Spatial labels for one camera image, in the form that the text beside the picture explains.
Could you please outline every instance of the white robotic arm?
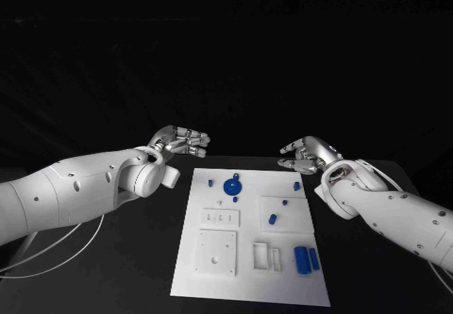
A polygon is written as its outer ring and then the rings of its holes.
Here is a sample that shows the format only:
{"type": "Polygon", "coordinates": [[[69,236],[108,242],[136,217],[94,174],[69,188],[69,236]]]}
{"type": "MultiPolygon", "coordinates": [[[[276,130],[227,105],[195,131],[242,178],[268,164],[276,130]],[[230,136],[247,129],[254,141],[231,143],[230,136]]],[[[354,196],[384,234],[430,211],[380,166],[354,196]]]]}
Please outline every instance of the white robotic arm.
{"type": "Polygon", "coordinates": [[[165,127],[147,146],[56,162],[28,177],[0,184],[0,245],[41,230],[90,221],[123,203],[149,197],[160,183],[173,188],[173,153],[205,157],[205,133],[165,127]]]}
{"type": "Polygon", "coordinates": [[[413,254],[453,271],[453,212],[411,193],[388,191],[362,160],[343,160],[335,148],[307,136],[280,152],[296,160],[279,164],[309,175],[323,170],[316,193],[345,219],[364,217],[369,227],[413,254]]]}

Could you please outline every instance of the blue disc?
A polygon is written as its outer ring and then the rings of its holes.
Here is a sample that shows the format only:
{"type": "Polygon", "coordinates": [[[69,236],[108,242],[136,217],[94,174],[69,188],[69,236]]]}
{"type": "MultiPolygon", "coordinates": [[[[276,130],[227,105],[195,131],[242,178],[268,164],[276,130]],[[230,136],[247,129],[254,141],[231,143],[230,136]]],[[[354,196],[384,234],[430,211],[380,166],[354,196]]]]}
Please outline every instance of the blue disc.
{"type": "Polygon", "coordinates": [[[238,195],[242,189],[242,185],[238,180],[228,179],[224,183],[224,191],[228,195],[238,195]]]}

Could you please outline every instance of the small blue part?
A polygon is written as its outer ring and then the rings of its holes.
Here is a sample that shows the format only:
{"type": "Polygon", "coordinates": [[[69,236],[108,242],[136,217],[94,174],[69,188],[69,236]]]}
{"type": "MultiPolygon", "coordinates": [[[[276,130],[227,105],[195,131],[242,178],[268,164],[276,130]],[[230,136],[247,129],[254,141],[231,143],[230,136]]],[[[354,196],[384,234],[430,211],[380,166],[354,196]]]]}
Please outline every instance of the small blue part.
{"type": "Polygon", "coordinates": [[[315,251],[315,249],[312,248],[312,249],[309,250],[309,252],[310,252],[310,259],[312,259],[313,270],[319,270],[319,263],[318,263],[316,251],[315,251]]]}
{"type": "Polygon", "coordinates": [[[240,182],[240,175],[235,173],[234,178],[224,183],[224,191],[228,195],[235,196],[241,193],[242,184],[240,182]]]}
{"type": "Polygon", "coordinates": [[[312,273],[309,251],[306,247],[294,247],[297,272],[302,275],[312,273]]]}
{"type": "Polygon", "coordinates": [[[276,215],[276,214],[271,214],[271,218],[268,219],[268,223],[270,223],[270,224],[274,224],[274,223],[276,223],[276,220],[277,220],[277,215],[276,215]]]}

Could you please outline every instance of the table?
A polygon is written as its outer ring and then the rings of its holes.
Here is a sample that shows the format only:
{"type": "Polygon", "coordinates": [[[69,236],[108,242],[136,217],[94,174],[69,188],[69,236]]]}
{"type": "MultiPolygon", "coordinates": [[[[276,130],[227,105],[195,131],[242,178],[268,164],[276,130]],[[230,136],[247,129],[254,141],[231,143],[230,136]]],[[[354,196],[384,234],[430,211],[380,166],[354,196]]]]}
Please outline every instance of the table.
{"type": "MultiPolygon", "coordinates": [[[[146,199],[108,213],[87,250],[51,273],[9,279],[0,292],[0,313],[453,313],[453,296],[427,262],[381,237],[361,217],[343,220],[313,188],[319,176],[303,176],[315,236],[332,308],[170,296],[193,168],[287,171],[279,158],[175,156],[182,176],[175,189],[160,187],[146,199]]],[[[394,162],[369,161],[401,185],[416,188],[394,162]]],[[[12,275],[55,266],[85,245],[100,219],[12,275]]],[[[72,227],[41,232],[26,257],[72,227]]]]}

